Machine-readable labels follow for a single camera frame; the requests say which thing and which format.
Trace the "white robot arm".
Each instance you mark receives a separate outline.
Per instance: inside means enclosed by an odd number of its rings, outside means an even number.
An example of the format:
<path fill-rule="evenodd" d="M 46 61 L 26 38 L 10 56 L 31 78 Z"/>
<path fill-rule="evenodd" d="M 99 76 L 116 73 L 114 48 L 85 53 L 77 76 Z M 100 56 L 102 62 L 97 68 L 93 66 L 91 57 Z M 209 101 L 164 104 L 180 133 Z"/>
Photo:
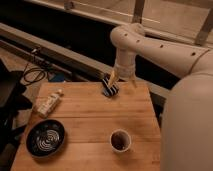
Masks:
<path fill-rule="evenodd" d="M 142 57 L 166 71 L 148 80 L 170 88 L 161 126 L 160 171 L 213 171 L 213 49 L 150 38 L 140 23 L 112 29 L 110 81 L 134 81 Z"/>

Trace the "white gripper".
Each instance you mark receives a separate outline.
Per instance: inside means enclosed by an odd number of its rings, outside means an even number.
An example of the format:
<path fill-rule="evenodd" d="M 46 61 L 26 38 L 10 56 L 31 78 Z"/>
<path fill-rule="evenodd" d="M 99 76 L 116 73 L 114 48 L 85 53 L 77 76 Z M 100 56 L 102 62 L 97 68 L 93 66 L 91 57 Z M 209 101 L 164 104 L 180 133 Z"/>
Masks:
<path fill-rule="evenodd" d="M 120 65 L 118 63 L 115 64 L 114 70 L 112 70 L 108 85 L 112 85 L 115 81 L 116 78 L 122 79 L 125 81 L 128 81 L 131 79 L 132 85 L 137 88 L 137 83 L 135 80 L 135 66 L 134 65 L 129 65 L 129 66 L 124 66 Z"/>

